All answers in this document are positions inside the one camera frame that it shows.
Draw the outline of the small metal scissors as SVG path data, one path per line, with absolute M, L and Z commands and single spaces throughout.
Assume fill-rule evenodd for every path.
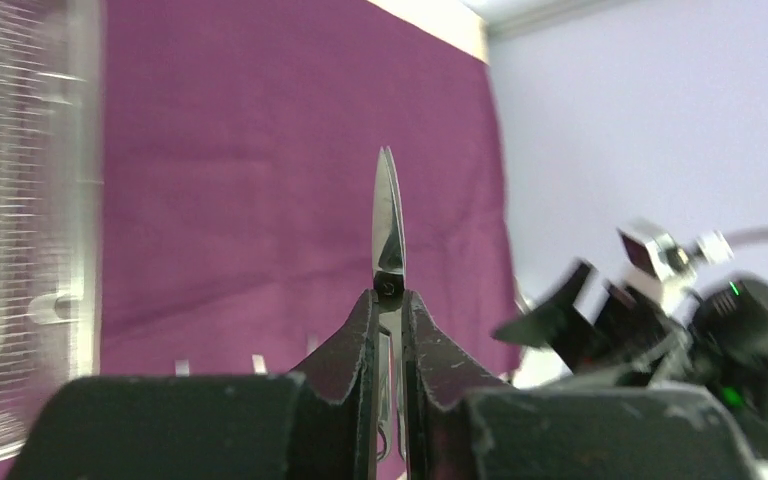
M 313 353 L 319 345 L 318 337 L 315 334 L 311 334 L 307 336 L 307 343 L 306 343 L 306 354 L 310 355 Z

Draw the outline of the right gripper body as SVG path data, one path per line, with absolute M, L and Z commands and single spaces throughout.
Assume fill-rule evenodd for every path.
M 595 321 L 604 346 L 579 361 L 578 388 L 650 387 L 662 382 L 705 385 L 709 361 L 690 330 L 627 284 L 606 285 Z

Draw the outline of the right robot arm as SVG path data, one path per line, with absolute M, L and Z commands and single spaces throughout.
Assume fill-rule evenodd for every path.
M 579 262 L 540 304 L 498 326 L 493 339 L 550 348 L 570 375 L 553 389 L 647 388 L 677 382 L 705 388 L 733 415 L 754 454 L 768 461 L 768 282 L 741 275 L 700 295 L 688 324 L 642 288 L 608 283 L 595 321 L 575 306 L 593 272 Z

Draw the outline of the maroon wrap cloth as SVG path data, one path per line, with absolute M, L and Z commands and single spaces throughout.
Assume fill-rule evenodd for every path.
M 379 149 L 406 280 L 493 373 L 512 314 L 484 21 L 457 1 L 108 1 L 101 369 L 274 370 L 372 282 Z

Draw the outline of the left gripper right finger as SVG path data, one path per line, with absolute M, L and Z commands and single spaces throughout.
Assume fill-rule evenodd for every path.
M 402 307 L 411 479 L 755 479 L 749 445 L 706 391 L 519 390 Z

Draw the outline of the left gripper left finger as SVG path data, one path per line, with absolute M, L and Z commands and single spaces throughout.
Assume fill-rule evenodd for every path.
M 11 479 L 372 479 L 379 302 L 286 373 L 95 376 L 44 405 Z

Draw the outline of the surgical forceps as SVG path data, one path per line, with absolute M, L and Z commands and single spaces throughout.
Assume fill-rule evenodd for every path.
M 174 362 L 174 375 L 176 377 L 188 377 L 190 375 L 190 362 L 187 359 L 179 359 Z

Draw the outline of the surgical clamp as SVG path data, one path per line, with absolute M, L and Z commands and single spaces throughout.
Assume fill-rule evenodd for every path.
M 253 354 L 251 356 L 251 361 L 252 361 L 252 369 L 255 374 L 257 375 L 268 374 L 268 369 L 267 369 L 265 358 L 263 355 Z

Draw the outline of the metal mesh instrument tray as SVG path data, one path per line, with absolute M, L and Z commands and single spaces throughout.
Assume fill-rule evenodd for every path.
M 0 463 L 99 367 L 98 1 L 0 1 Z

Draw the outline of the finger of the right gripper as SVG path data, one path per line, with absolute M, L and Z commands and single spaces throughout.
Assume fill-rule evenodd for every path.
M 530 311 L 497 327 L 491 337 L 513 345 L 551 346 L 556 351 L 578 351 L 595 345 L 598 333 L 575 307 L 592 271 L 589 262 L 578 260 L 554 291 Z

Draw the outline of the surgical scissors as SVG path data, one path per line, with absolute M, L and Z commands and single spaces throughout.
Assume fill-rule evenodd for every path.
M 390 453 L 406 454 L 402 306 L 405 292 L 404 225 L 391 149 L 380 149 L 372 215 L 373 289 L 379 301 L 379 462 Z

